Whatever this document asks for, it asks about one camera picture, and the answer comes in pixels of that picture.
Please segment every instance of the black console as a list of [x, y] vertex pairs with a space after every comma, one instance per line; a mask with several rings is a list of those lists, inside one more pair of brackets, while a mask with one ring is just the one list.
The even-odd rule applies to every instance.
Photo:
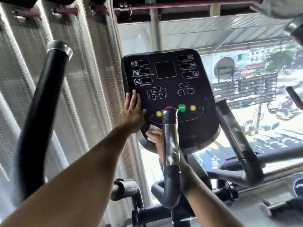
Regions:
[[121, 66], [125, 91], [135, 89], [147, 110], [146, 125], [137, 134], [147, 150], [156, 152], [145, 132], [149, 124], [162, 128], [161, 110], [165, 108], [178, 109], [179, 144], [184, 154], [201, 150], [218, 137], [218, 118], [207, 107], [214, 103], [214, 96], [195, 50], [128, 55]]

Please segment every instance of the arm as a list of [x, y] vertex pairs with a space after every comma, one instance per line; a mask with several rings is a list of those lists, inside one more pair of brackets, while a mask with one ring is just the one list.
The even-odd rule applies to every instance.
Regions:
[[[147, 135], [155, 141], [160, 160], [163, 162], [164, 144], [162, 131], [148, 132]], [[243, 227], [225, 204], [199, 179], [193, 169], [186, 163], [183, 155], [180, 156], [180, 163], [181, 189], [200, 225], [208, 227]]]
[[118, 125], [89, 152], [46, 183], [0, 227], [97, 227], [127, 138], [143, 125], [140, 96], [126, 95]]

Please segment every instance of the person's left hand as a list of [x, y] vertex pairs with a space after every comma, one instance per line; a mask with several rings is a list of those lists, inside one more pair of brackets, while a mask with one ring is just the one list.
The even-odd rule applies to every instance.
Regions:
[[141, 110], [140, 95], [133, 90], [130, 99], [129, 93], [126, 93], [123, 114], [117, 127], [125, 129], [129, 135], [137, 133], [144, 124], [145, 113], [146, 109]]

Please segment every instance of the square display screen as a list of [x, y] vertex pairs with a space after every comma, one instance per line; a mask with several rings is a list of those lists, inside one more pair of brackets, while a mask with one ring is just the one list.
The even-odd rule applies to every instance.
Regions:
[[173, 61], [157, 62], [154, 66], [158, 79], [177, 76]]

